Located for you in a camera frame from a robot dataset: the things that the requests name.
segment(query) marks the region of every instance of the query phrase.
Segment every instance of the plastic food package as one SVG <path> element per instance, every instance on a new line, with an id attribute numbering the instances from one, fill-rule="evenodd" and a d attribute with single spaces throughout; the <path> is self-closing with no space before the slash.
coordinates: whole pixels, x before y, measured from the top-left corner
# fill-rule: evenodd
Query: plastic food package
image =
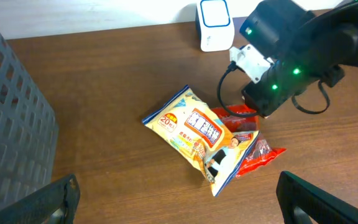
<path id="1" fill-rule="evenodd" d="M 142 122 L 202 172 L 214 196 L 239 172 L 259 135 L 238 140 L 188 86 Z"/>
<path id="2" fill-rule="evenodd" d="M 246 105 L 232 105 L 228 106 L 230 110 L 235 113 L 254 113 L 255 111 L 246 107 Z M 259 129 L 259 120 L 257 116 L 251 118 L 239 118 L 231 116 L 223 108 L 212 109 L 226 127 L 233 132 L 236 138 L 240 141 L 249 138 L 249 134 Z M 271 148 L 266 139 L 259 133 L 256 144 L 246 152 L 246 157 L 242 161 L 239 172 L 236 177 L 240 177 L 248 172 L 255 170 L 260 166 L 264 166 L 279 154 L 283 153 L 285 148 Z"/>

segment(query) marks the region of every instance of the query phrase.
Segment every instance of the red snack bag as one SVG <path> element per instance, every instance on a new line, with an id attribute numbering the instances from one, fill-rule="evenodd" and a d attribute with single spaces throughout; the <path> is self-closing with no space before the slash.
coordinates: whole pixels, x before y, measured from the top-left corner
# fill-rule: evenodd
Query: red snack bag
<path id="1" fill-rule="evenodd" d="M 232 105 L 228 108 L 235 113 L 254 113 L 255 111 L 248 108 L 246 105 Z M 235 135 L 238 140 L 245 141 L 249 138 L 250 131 L 256 131 L 259 129 L 259 120 L 257 116 L 250 118 L 239 118 L 231 116 L 223 108 L 212 109 L 224 125 Z M 248 172 L 251 172 L 259 166 L 264 166 L 279 154 L 283 153 L 284 148 L 271 148 L 267 141 L 260 134 L 256 143 L 249 148 L 246 152 L 246 157 L 241 163 L 239 172 L 236 177 L 240 177 Z"/>

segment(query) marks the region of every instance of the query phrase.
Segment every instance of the white wall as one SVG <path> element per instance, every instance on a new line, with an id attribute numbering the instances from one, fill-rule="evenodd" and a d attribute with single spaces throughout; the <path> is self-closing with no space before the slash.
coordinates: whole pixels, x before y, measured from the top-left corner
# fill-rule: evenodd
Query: white wall
<path id="1" fill-rule="evenodd" d="M 233 17 L 248 16 L 260 0 L 227 0 Z M 329 9 L 341 0 L 294 0 Z M 0 32 L 6 39 L 69 34 L 195 19 L 194 0 L 0 0 Z"/>

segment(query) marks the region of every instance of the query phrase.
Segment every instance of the white connector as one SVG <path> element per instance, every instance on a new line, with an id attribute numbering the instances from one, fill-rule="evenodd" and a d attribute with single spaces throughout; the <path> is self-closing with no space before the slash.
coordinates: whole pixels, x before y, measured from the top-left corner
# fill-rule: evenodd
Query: white connector
<path id="1" fill-rule="evenodd" d="M 262 75 L 274 63 L 271 58 L 264 59 L 264 56 L 252 45 L 246 45 L 243 49 L 231 47 L 230 61 L 235 62 L 255 84 L 260 81 Z"/>

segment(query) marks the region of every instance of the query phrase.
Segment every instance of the white cube device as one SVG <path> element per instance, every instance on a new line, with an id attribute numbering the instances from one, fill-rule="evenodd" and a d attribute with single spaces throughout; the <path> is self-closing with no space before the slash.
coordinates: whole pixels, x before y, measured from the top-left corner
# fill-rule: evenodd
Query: white cube device
<path id="1" fill-rule="evenodd" d="M 225 0 L 197 2 L 196 28 L 204 52 L 227 50 L 233 44 L 234 24 Z"/>

